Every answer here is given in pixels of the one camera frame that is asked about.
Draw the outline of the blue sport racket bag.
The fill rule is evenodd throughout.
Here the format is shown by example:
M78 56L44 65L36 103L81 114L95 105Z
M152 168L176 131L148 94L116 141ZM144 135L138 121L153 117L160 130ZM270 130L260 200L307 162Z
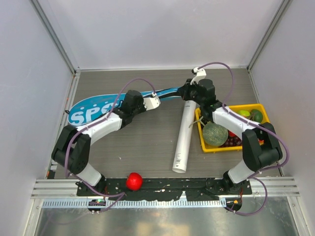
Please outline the blue sport racket bag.
M178 88L179 87L159 89L156 92L160 101L163 101L167 99L180 97L180 95L178 95L177 93ZM140 93L142 94L143 97L145 97L152 92L153 91L143 91ZM125 94L126 93L122 93L119 96L115 104L115 107L119 106L122 103ZM69 111L67 111L68 124L71 124L73 126L85 125L97 119L99 116L106 114L113 107L117 95L118 94L97 95L85 98L77 102L75 105L71 107Z

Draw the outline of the white shuttlecock tube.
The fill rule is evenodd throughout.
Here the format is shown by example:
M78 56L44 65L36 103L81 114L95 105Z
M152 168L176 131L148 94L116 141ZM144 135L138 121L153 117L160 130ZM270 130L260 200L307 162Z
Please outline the white shuttlecock tube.
M185 102L172 166L172 171L176 173L184 174L187 170L189 148L192 134L192 123L194 122L195 109L196 109L195 102L193 101Z

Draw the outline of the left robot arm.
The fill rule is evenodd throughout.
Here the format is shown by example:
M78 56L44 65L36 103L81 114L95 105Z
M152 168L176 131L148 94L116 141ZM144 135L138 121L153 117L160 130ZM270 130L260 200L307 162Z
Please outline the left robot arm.
M91 145L124 128L135 115L144 111L142 94L129 90L109 118L104 114L84 127L65 126L52 151L52 159L88 185L88 190L93 195L101 195L105 191L105 177L89 163Z

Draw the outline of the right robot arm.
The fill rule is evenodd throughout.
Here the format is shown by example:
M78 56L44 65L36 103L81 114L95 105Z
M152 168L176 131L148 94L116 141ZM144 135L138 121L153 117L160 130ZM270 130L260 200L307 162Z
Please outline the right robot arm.
M202 79L196 83L188 79L177 92L184 101L196 102L209 124L223 126L242 141L242 161L223 174L225 192L235 193L245 180L263 168L274 168L274 163L282 159L283 153L273 125L253 122L232 111L217 100L211 80Z

